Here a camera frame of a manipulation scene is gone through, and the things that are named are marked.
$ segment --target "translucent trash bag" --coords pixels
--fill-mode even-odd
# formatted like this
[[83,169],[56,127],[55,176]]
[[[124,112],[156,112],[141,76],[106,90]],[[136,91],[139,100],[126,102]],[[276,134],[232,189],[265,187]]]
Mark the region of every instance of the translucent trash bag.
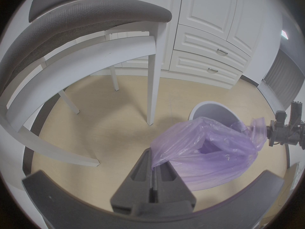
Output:
[[266,140],[265,118],[227,127],[198,117],[173,125],[152,141],[152,168],[170,161],[191,191],[208,189],[242,175]]

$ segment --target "drawer handle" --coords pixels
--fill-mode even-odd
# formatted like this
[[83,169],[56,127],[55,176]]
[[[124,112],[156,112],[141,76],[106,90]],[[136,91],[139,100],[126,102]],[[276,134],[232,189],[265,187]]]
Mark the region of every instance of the drawer handle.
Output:
[[208,68],[208,71],[212,71],[212,72],[213,72],[213,74],[215,74],[215,73],[217,73],[217,72],[218,72],[217,70],[213,70],[213,69],[210,69],[210,68]]
[[227,52],[225,52],[225,51],[223,51],[223,50],[221,50],[221,49],[217,49],[217,51],[222,52],[222,53],[224,53],[225,55],[228,54]]

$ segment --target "light wood floor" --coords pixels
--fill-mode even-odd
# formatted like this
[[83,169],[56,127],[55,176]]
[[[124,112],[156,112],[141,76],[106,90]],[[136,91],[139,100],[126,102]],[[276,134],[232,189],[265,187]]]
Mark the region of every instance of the light wood floor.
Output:
[[[173,124],[186,121],[202,101],[217,101],[250,124],[264,116],[269,124],[274,114],[253,85],[239,80],[231,89],[196,82],[160,79],[155,123],[146,123],[147,77],[118,76],[119,91],[110,76],[89,76],[74,83],[67,95],[80,109],[74,114],[62,99],[48,116],[40,137],[65,150],[97,158],[98,167],[59,162],[35,153],[32,172],[44,170],[68,192],[94,206],[112,211],[110,198],[143,150]],[[263,170],[284,177],[284,146],[265,143],[253,165],[239,178],[207,190],[194,192],[196,210],[226,200],[250,184]]]

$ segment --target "bucket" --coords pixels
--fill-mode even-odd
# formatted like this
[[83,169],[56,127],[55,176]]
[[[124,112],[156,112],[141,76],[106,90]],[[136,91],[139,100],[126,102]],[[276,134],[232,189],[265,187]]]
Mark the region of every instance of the bucket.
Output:
[[189,120],[198,117],[207,117],[230,127],[233,123],[240,121],[238,116],[223,104],[214,101],[205,101],[197,104],[189,115]]

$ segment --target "white drawer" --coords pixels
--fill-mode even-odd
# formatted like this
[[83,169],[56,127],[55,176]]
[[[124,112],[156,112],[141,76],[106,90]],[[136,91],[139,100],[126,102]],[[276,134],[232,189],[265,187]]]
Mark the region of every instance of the white drawer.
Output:
[[226,82],[234,85],[242,72],[214,59],[210,59],[197,54],[173,50],[172,59],[170,62],[170,71],[176,71],[186,74],[194,74],[203,76],[209,79],[216,80],[217,82]]
[[174,49],[199,54],[228,64],[242,72],[251,59],[231,43],[185,25],[178,25]]

